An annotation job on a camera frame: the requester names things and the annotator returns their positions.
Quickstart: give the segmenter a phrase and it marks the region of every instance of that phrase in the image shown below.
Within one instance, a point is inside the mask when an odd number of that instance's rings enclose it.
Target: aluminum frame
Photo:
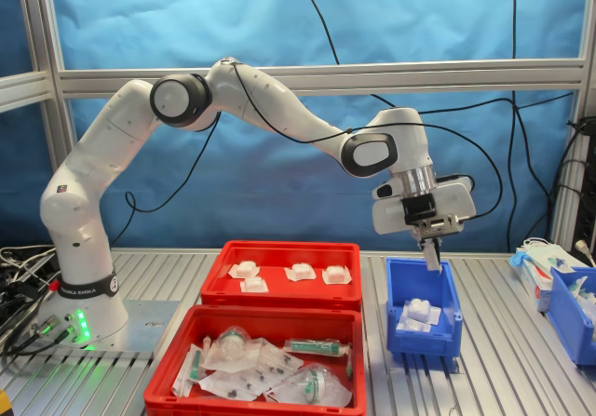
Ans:
[[[130,79],[155,82],[165,74],[199,73],[208,68],[66,70],[53,0],[21,0],[34,72],[0,78],[0,113],[40,102],[49,157],[56,169],[77,140],[69,99],[107,98]],[[487,90],[577,91],[572,120],[596,113],[594,33],[596,5],[586,1],[579,58],[543,60],[460,60],[387,64],[264,67],[297,95],[457,92]],[[585,160],[588,139],[577,139],[570,157]],[[583,166],[571,164],[565,184],[578,188]],[[570,248],[578,198],[563,190],[557,203],[552,237]]]

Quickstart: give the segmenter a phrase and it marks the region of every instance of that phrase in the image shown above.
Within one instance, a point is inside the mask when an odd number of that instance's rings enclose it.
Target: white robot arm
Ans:
[[[72,338],[63,344],[103,339],[127,321],[100,215],[106,188],[158,126],[201,130],[220,111],[310,141],[352,176],[371,177],[388,169],[389,181],[372,194],[374,228],[380,234],[410,230],[429,266],[438,267],[437,238],[460,232],[463,220],[476,214],[466,178],[437,182],[414,109],[384,110],[367,128],[343,132],[311,114],[278,80],[232,58],[218,61],[205,78],[171,75],[154,86],[130,81],[103,107],[41,199],[61,283],[59,293],[40,307],[38,321],[54,315],[61,322],[56,331],[70,326]]]

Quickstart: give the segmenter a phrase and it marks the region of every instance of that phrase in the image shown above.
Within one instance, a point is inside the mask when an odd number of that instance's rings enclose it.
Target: workbench surface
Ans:
[[[0,388],[16,415],[144,413],[142,391],[219,250],[115,249],[123,297],[178,301],[157,359],[65,349],[0,364]],[[461,356],[393,357],[386,345],[385,257],[361,252],[367,414],[596,414],[596,368],[569,359],[549,320],[532,308],[502,254],[443,254],[450,261],[464,315]]]

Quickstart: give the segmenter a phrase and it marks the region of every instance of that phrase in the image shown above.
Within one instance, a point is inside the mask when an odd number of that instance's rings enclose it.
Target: blue box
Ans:
[[[576,267],[574,270],[572,274],[560,274],[555,269],[550,269],[552,292],[547,315],[574,363],[596,365],[596,342],[592,341],[594,325],[569,291],[571,284],[582,276],[587,276],[582,288],[596,292],[596,269]]]
[[[464,318],[451,267],[428,271],[423,260],[387,258],[387,349],[393,353],[459,356]],[[430,332],[397,330],[405,302],[419,298],[441,308],[439,324]]]

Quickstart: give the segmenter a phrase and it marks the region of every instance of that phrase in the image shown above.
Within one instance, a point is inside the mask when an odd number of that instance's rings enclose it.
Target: packaged medical supply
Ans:
[[[247,391],[237,383],[235,375],[230,374],[229,372],[214,372],[198,384],[202,390],[209,391],[224,399],[252,401],[258,396]]]
[[[243,261],[240,264],[234,264],[228,274],[233,278],[254,278],[261,269],[253,261]]]
[[[345,374],[350,381],[354,377],[354,366],[352,364],[352,343],[347,344],[347,365],[345,366]]]
[[[294,264],[291,269],[284,267],[283,270],[286,271],[286,276],[290,281],[301,281],[303,279],[317,278],[317,274],[315,274],[312,266],[310,264],[306,264],[305,262]]]
[[[406,314],[401,313],[400,321],[396,327],[397,330],[414,330],[418,332],[430,332],[432,325],[422,323],[421,321],[409,318]]]
[[[520,250],[532,258],[534,264],[549,275],[550,268],[558,270],[562,274],[571,274],[574,267],[588,267],[585,263],[577,260],[557,244],[550,244],[548,241],[539,238],[530,238],[523,241]]]
[[[254,278],[246,278],[242,281],[240,283],[240,290],[250,293],[266,293],[269,291],[269,288],[267,287],[267,283],[264,282],[264,279],[255,276]]]
[[[339,357],[347,354],[347,345],[340,344],[339,340],[289,339],[284,343],[283,350],[286,353]]]
[[[518,248],[518,252],[509,259],[509,264],[515,269],[521,279],[525,291],[528,293],[537,312],[546,312],[550,305],[552,291],[552,276],[539,268],[525,251]]]
[[[177,397],[188,397],[190,395],[190,390],[193,388],[193,383],[190,381],[190,374],[197,352],[200,352],[198,346],[191,344],[190,350],[184,358],[183,365],[174,380],[174,384],[171,386],[171,392]]]
[[[438,325],[440,319],[440,307],[431,306],[428,300],[412,299],[403,305],[403,313],[416,321]]]
[[[198,381],[207,375],[207,372],[201,366],[201,363],[203,363],[204,360],[201,348],[196,349],[194,355],[191,357],[191,360],[192,364],[190,372],[188,373],[188,380],[193,383],[198,383]]]
[[[209,349],[211,348],[211,337],[208,335],[203,339],[203,358],[201,362],[205,361],[205,357],[209,354]]]
[[[350,271],[343,265],[330,265],[322,275],[325,284],[349,284],[352,281]]]
[[[586,281],[587,279],[587,276],[582,276],[581,278],[578,278],[576,281],[574,281],[574,283],[571,286],[569,286],[569,291],[574,296],[574,298],[577,298],[577,295],[579,295],[579,291],[581,290],[584,281]]]
[[[264,339],[260,340],[263,342],[263,348],[254,368],[233,374],[223,371],[211,374],[211,381],[206,381],[206,383],[219,393],[214,394],[225,397],[224,395],[230,393],[230,390],[237,390],[242,391],[243,394],[248,393],[257,397],[290,377],[304,364],[301,359],[284,353]]]
[[[352,399],[352,392],[345,389],[330,369],[313,363],[273,387],[265,398],[284,404],[345,407]]]
[[[238,372],[257,364],[262,339],[251,340],[243,328],[233,326],[213,343],[203,363],[204,369]]]
[[[579,307],[581,307],[583,313],[586,315],[587,318],[591,320],[594,328],[596,328],[596,304],[589,302],[580,295],[576,297],[576,300],[577,304],[579,304]],[[592,341],[596,342],[596,330],[592,334]]]

